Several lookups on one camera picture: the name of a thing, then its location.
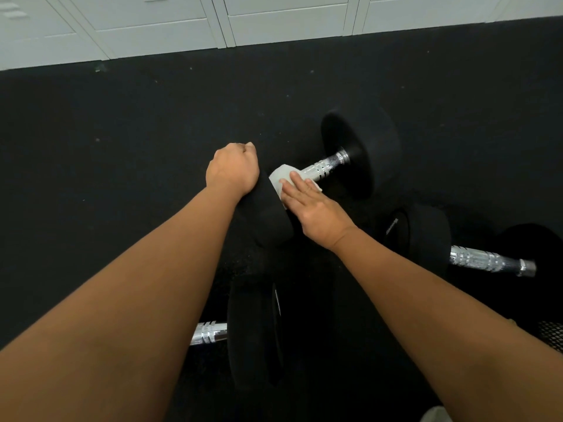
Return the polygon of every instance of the chrome dumbbell handle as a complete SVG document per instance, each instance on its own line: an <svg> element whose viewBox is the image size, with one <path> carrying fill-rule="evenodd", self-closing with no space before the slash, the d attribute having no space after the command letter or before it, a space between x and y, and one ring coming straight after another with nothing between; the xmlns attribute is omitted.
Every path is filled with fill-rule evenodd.
<svg viewBox="0 0 563 422"><path fill-rule="evenodd" d="M490 251L452 246L450 264L489 272L510 272L518 277L534 277L537 267L534 261L513 259Z"/></svg>
<svg viewBox="0 0 563 422"><path fill-rule="evenodd" d="M338 149L338 152L324 160L317 161L309 167L302 170L305 178L309 178L315 182L326 178L338 166L350 163L350 156L344 148Z"/></svg>
<svg viewBox="0 0 563 422"><path fill-rule="evenodd" d="M195 327L190 346L211 344L225 339L227 339L227 323L207 321L205 323L198 323Z"/></svg>

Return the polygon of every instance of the white cloth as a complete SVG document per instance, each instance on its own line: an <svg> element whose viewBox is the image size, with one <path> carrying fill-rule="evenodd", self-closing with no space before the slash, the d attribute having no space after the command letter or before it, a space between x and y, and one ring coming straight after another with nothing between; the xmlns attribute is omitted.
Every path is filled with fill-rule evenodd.
<svg viewBox="0 0 563 422"><path fill-rule="evenodd" d="M295 185L293 183L293 181L289 178L289 173L292 172L292 171L298 172L299 176L301 176L301 179L303 179L303 180L307 179L307 177L305 175L303 175L302 170L296 169L293 166L288 166L287 164L282 164L277 169L275 169L272 172L272 174L270 175L270 182L272 183L272 185L274 186L274 189L278 193L278 197L282 194L282 184L279 182L280 179L286 179L290 184ZM319 189L319 191L322 191L322 189L317 185L316 182L314 182L314 184Z"/></svg>

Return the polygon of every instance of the clenched fist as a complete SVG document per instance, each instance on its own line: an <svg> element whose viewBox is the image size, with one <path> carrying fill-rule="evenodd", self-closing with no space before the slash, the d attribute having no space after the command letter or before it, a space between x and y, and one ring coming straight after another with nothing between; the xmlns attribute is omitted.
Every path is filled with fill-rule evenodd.
<svg viewBox="0 0 563 422"><path fill-rule="evenodd" d="M304 181L296 171L289 177L295 186L281 179L281 200L297 216L307 237L333 250L344 235L357 228L354 222L336 201L319 191L311 179Z"/></svg>
<svg viewBox="0 0 563 422"><path fill-rule="evenodd" d="M228 186L238 198L248 194L258 180L258 157L252 142L229 143L215 152L206 172L208 187Z"/></svg>

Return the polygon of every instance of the black dumbbell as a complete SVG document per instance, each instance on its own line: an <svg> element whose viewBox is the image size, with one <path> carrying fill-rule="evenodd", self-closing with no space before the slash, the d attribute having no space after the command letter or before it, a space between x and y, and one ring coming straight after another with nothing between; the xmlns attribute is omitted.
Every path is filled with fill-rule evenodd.
<svg viewBox="0 0 563 422"><path fill-rule="evenodd" d="M393 122L380 107L367 113L331 111L323 117L321 136L327 158L304 169L315 182L338 169L349 193L365 198L398 172L400 142ZM277 246L293 236L292 223L263 169L238 209L263 247Z"/></svg>
<svg viewBox="0 0 563 422"><path fill-rule="evenodd" d="M227 323L198 323L190 346L227 340L237 389L275 386L283 374L281 311L275 284L263 278L233 281Z"/></svg>
<svg viewBox="0 0 563 422"><path fill-rule="evenodd" d="M559 302L563 240L544 226L513 226L490 244L492 251L469 249L452 245L444 212L415 204L391 215L383 244L440 277L450 265L497 273L494 282L469 288L518 324L563 321Z"/></svg>

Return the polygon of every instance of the rubber gym floor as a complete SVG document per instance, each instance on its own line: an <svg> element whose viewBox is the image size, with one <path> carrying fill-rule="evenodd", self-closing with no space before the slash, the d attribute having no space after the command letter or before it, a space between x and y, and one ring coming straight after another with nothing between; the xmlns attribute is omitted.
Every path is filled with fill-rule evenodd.
<svg viewBox="0 0 563 422"><path fill-rule="evenodd" d="M402 173L368 201L323 183L377 236L412 201L486 247L537 222L563 235L563 17L369 34L0 73L0 346L204 186L215 150L253 141L262 168L323 157L319 122L381 104ZM305 239L257 248L235 216L202 321L229 280L277 279L286 376L239 393L226 343L189 350L167 420L417 421L438 399L342 264Z"/></svg>

